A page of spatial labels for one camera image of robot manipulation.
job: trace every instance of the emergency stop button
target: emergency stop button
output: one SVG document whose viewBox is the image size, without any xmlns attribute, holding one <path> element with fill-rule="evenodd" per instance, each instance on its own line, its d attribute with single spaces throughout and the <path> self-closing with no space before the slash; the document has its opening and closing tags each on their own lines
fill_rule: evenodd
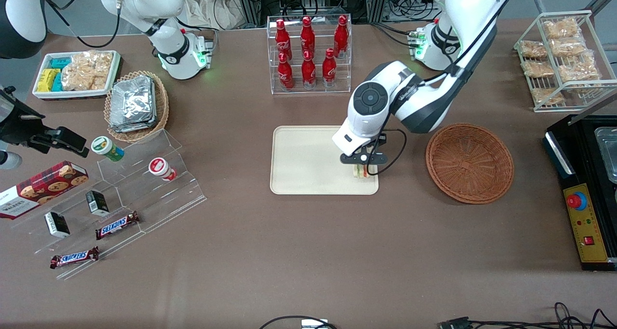
<svg viewBox="0 0 617 329">
<path fill-rule="evenodd" d="M 577 211 L 587 208 L 587 197 L 581 192 L 575 192 L 566 197 L 566 204 Z"/>
</svg>

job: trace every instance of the brown table surface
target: brown table surface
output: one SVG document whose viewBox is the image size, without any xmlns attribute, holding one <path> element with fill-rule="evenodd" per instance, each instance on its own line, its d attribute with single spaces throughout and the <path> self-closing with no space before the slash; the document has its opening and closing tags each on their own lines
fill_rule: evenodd
<svg viewBox="0 0 617 329">
<path fill-rule="evenodd" d="M 540 142 L 565 114 L 531 111 L 511 49 L 530 23 L 500 21 L 495 43 L 443 122 L 487 127 L 512 153 L 514 184 L 484 206 L 460 204 L 431 181 L 430 134 L 410 135 L 375 195 L 274 195 L 273 130 L 340 125 L 349 94 L 272 96 L 262 29 L 221 32 L 212 69 L 189 81 L 165 74 L 146 36 L 119 36 L 109 48 L 125 59 L 121 71 L 150 70 L 167 87 L 167 129 L 183 144 L 208 200 L 68 281 L 56 281 L 28 236 L 3 220 L 0 327 L 255 329 L 303 314 L 341 329 L 420 329 L 465 315 L 552 320 L 555 301 L 576 315 L 603 307 L 616 318 L 617 274 L 580 271 L 557 175 Z M 76 39 L 50 35 L 44 52 L 83 49 Z M 353 27 L 353 87 L 395 59 L 430 75 L 404 46 L 370 26 Z M 27 102 L 49 126 L 83 130 L 90 140 L 106 134 L 103 100 Z M 400 146 L 395 137 L 390 153 Z M 2 172 L 0 190 L 60 160 L 95 171 L 101 159 L 17 151 L 24 164 Z"/>
</svg>

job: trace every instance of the yellow control panel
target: yellow control panel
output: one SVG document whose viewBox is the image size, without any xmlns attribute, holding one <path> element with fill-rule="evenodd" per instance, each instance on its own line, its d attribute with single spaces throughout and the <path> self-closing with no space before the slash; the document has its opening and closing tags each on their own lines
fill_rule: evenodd
<svg viewBox="0 0 617 329">
<path fill-rule="evenodd" d="M 580 261 L 606 263 L 606 249 L 598 228 L 598 221 L 591 204 L 587 184 L 565 189 L 563 196 L 568 206 L 572 230 L 575 233 Z"/>
</svg>

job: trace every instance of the red bottle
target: red bottle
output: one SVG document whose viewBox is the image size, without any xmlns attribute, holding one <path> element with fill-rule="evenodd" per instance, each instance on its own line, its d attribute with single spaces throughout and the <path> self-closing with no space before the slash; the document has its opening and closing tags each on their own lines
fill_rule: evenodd
<svg viewBox="0 0 617 329">
<path fill-rule="evenodd" d="M 302 52 L 308 50 L 313 57 L 315 56 L 315 32 L 313 32 L 313 27 L 311 27 L 311 19 L 308 16 L 302 18 L 300 43 L 302 43 Z"/>
<path fill-rule="evenodd" d="M 282 19 L 276 19 L 276 48 L 279 53 L 285 53 L 287 59 L 291 60 L 291 40 L 289 34 L 285 30 L 285 22 Z"/>
<path fill-rule="evenodd" d="M 339 25 L 335 30 L 335 56 L 345 58 L 348 50 L 349 30 L 347 28 L 347 16 L 339 17 Z"/>
<path fill-rule="evenodd" d="M 332 48 L 326 49 L 326 58 L 322 65 L 323 86 L 331 88 L 335 86 L 336 77 L 336 60 L 335 50 Z"/>
<path fill-rule="evenodd" d="M 312 90 L 317 85 L 315 79 L 315 64 L 313 63 L 313 54 L 308 50 L 303 52 L 304 62 L 302 62 L 302 83 L 304 89 Z"/>
<path fill-rule="evenodd" d="M 281 81 L 282 91 L 289 92 L 294 87 L 294 76 L 291 65 L 287 63 L 287 54 L 278 54 L 278 78 Z"/>
</svg>

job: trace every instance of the wicker basket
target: wicker basket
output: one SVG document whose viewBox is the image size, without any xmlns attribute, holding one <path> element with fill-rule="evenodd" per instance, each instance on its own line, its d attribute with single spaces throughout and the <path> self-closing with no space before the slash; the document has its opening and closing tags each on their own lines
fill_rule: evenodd
<svg viewBox="0 0 617 329">
<path fill-rule="evenodd" d="M 444 193 L 467 204 L 502 197 L 514 180 L 514 162 L 503 142 L 484 127 L 452 124 L 426 147 L 426 166 Z"/>
<path fill-rule="evenodd" d="M 159 118 L 159 122 L 156 124 L 156 126 L 150 129 L 141 129 L 136 131 L 130 131 L 128 133 L 116 133 L 111 127 L 108 127 L 107 131 L 116 140 L 129 143 L 137 142 L 142 138 L 163 129 L 167 124 L 167 118 L 169 117 L 169 100 L 167 99 L 167 91 L 165 90 L 163 83 L 156 76 L 156 74 L 148 71 L 139 70 L 137 72 L 131 72 L 129 74 L 126 74 L 125 76 L 122 76 L 118 81 L 127 81 L 129 79 L 136 78 L 141 74 L 152 78 L 152 80 L 154 81 L 154 94 L 156 96 L 156 113 Z M 111 98 L 112 91 L 110 90 L 107 92 L 107 97 L 105 98 L 105 110 L 103 112 L 107 123 L 109 123 L 109 116 L 111 114 Z"/>
</svg>

